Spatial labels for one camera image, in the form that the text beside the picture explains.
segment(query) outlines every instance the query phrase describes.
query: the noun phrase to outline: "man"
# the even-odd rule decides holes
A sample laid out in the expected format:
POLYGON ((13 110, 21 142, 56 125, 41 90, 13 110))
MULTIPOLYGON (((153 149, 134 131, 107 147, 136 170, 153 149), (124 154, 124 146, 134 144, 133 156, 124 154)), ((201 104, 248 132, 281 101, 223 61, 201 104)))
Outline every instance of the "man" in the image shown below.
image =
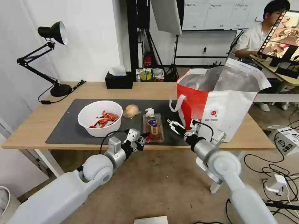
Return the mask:
MULTIPOLYGON (((273 0, 269 2, 264 9, 264 20, 255 27, 246 30, 240 37, 235 47, 236 57, 241 58, 242 62, 252 65, 253 62, 249 55, 257 56, 258 50, 264 43, 281 11, 290 10, 290 7, 288 0, 273 0)), ((269 106, 265 103, 258 103, 258 106, 263 111, 270 111, 269 106)))

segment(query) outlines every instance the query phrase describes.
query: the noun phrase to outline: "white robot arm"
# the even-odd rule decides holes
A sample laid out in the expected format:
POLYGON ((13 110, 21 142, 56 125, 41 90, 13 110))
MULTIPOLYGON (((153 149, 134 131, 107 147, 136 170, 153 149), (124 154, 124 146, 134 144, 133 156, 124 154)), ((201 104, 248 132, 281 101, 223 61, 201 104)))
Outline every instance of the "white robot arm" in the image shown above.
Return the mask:
POLYGON ((142 151, 149 133, 130 129, 122 144, 109 139, 104 155, 93 155, 73 172, 65 173, 20 205, 7 224, 59 224, 79 208, 88 195, 107 183, 113 172, 137 150, 142 151))
POLYGON ((231 190, 230 201, 237 210, 245 224, 278 224, 259 194, 250 186, 245 185, 240 179, 241 163, 239 159, 228 151, 219 151, 218 145, 225 138, 224 133, 216 133, 216 136, 208 142, 199 137, 201 122, 191 121, 193 133, 187 133, 178 122, 168 120, 171 129, 182 136, 191 150, 202 163, 202 169, 216 183, 225 181, 231 190))

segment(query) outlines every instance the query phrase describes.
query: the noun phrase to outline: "white bucket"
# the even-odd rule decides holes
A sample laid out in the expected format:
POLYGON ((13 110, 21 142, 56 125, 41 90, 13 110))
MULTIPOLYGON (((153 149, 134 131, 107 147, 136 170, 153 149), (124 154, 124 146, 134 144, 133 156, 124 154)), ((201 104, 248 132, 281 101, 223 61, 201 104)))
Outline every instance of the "white bucket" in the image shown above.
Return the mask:
POLYGON ((10 193, 8 188, 0 186, 0 190, 5 190, 8 193, 8 204, 0 216, 0 224, 5 224, 11 219, 21 203, 10 193))
POLYGON ((80 111, 78 114, 78 122, 92 136, 105 137, 108 133, 119 129, 121 126, 122 113, 122 107, 116 102, 109 100, 97 101, 85 106, 80 111), (99 120, 97 117, 101 117, 103 111, 118 116, 117 121, 103 128, 90 128, 91 125, 94 125, 99 120))

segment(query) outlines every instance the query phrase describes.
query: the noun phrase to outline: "food label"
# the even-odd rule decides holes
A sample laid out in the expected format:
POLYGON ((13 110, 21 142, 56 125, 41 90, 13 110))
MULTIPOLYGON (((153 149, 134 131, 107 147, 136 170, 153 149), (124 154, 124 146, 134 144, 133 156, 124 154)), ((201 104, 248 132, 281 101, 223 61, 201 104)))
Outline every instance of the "food label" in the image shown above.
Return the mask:
POLYGON ((154 135, 159 134, 158 125, 157 125, 157 119, 149 120, 147 122, 147 124, 150 125, 152 134, 154 134, 154 135))

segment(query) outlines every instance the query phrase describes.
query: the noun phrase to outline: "floor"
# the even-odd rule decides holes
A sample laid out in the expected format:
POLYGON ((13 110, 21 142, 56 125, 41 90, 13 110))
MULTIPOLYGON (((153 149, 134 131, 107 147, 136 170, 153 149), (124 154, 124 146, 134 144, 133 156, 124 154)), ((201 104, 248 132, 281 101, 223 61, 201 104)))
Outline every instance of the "floor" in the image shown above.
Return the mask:
MULTIPOLYGON (((271 106, 270 112, 263 112, 253 105, 249 113, 261 128, 268 125, 288 125, 288 118, 294 107, 282 111, 271 106)), ((292 120, 299 119, 295 113, 292 120)), ((97 151, 52 151, 53 156, 65 172, 73 171, 97 151)), ((278 152, 255 152, 271 161, 280 159, 278 152)), ((169 224, 191 224, 196 221, 229 223, 225 214, 225 202, 229 197, 228 187, 224 184, 212 195, 209 186, 212 181, 195 163, 195 154, 191 151, 144 151, 130 157, 105 185, 90 194, 85 204, 69 216, 63 224, 114 224, 134 223, 134 219, 166 215, 169 224)), ((297 173, 298 155, 288 156, 280 166, 297 173)), ((249 158, 250 166, 261 170, 266 162, 249 158)), ((242 180, 257 190, 266 199, 262 180, 264 174, 254 173, 242 162, 242 180)), ((21 200, 36 192, 54 179, 33 189, 21 200)), ((268 193, 273 199, 286 199, 286 194, 278 197, 268 193)), ((228 205, 228 215, 233 224, 241 223, 234 208, 228 205)), ((277 214, 279 223, 293 223, 281 214, 277 214)))

